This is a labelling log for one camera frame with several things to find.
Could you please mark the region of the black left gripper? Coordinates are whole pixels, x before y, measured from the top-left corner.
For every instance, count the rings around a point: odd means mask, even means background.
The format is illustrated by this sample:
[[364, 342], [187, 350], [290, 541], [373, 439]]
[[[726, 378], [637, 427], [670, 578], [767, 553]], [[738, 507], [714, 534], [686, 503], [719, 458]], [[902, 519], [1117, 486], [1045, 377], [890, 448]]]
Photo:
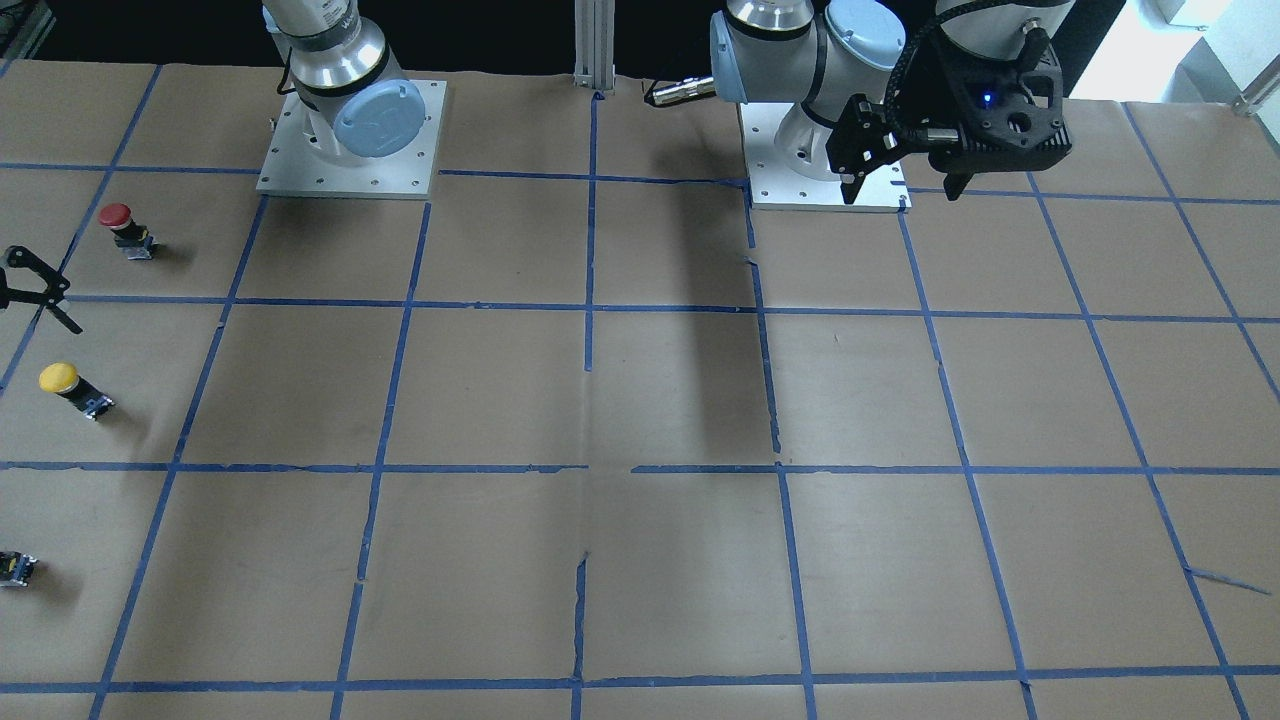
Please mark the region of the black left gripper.
[[978, 174], [1047, 170], [1073, 150], [1062, 72], [1048, 40], [1018, 40], [1010, 60], [950, 40], [911, 41], [879, 102], [856, 94], [826, 142], [852, 206], [873, 170], [925, 154], [957, 201]]

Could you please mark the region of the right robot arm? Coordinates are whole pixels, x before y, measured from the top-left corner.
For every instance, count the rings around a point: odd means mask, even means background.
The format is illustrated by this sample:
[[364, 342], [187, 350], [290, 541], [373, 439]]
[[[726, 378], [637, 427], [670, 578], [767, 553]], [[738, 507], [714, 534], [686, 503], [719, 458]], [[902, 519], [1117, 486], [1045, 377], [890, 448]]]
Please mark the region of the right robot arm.
[[398, 299], [428, 204], [445, 83], [410, 79], [355, 1], [265, 1], [285, 92], [246, 69], [18, 61], [3, 81], [3, 169], [123, 173], [169, 190], [229, 176], [268, 199], [248, 264], [264, 299]]

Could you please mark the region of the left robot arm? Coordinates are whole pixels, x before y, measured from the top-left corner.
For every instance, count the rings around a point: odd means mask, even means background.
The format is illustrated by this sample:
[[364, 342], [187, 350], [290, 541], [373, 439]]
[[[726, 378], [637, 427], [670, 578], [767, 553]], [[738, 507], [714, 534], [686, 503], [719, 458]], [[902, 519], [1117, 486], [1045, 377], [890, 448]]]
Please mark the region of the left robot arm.
[[653, 85], [654, 108], [739, 108], [755, 206], [905, 213], [901, 160], [959, 199], [974, 177], [1046, 170], [1073, 142], [1053, 35], [1069, 1], [728, 1], [710, 74]]

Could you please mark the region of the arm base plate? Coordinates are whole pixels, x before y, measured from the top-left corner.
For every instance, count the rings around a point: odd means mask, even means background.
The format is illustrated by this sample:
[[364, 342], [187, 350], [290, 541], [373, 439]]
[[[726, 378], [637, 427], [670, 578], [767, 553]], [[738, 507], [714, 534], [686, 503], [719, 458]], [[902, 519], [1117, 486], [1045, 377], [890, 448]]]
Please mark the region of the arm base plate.
[[436, 151], [448, 100], [443, 79], [410, 82], [425, 102], [416, 135], [396, 131], [375, 138], [374, 108], [388, 109], [383, 97], [356, 101], [329, 123], [324, 115], [291, 95], [275, 123], [259, 173], [261, 195], [310, 199], [430, 199]]
[[842, 196], [841, 177], [829, 169], [826, 141], [831, 129], [817, 124], [800, 105], [739, 105], [742, 150], [751, 204], [763, 210], [905, 213], [911, 200], [899, 164], [865, 178], [852, 204]]

